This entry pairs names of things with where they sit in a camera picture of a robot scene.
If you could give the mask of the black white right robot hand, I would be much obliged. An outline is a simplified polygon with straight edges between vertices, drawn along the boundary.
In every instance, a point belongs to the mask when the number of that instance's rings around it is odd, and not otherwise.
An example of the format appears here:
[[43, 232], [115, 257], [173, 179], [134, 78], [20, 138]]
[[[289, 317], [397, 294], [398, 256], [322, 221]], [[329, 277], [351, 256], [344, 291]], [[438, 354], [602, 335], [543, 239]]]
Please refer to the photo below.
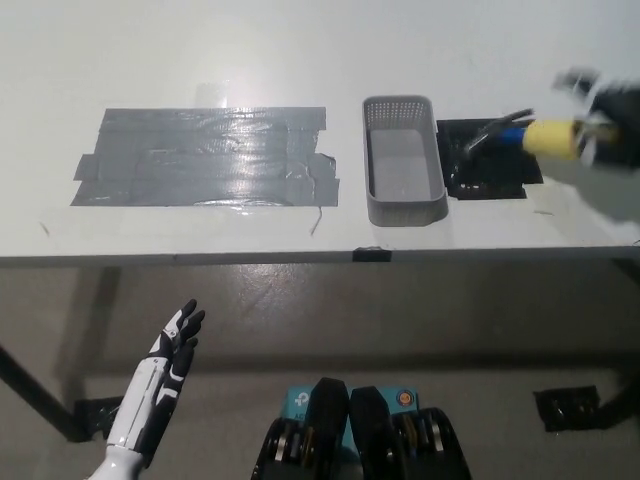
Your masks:
[[571, 68], [556, 75], [553, 87], [587, 107], [574, 121], [577, 158], [589, 168], [639, 170], [639, 84], [604, 82], [599, 72]]

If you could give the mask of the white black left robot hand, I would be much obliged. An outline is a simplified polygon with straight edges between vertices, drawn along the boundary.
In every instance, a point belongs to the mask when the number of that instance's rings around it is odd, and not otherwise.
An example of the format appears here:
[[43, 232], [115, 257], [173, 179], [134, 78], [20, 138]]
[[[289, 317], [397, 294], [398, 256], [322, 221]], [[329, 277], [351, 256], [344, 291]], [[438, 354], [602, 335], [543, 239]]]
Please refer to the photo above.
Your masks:
[[190, 371], [205, 312], [189, 300], [165, 324], [138, 363], [107, 437], [107, 445], [150, 462]]

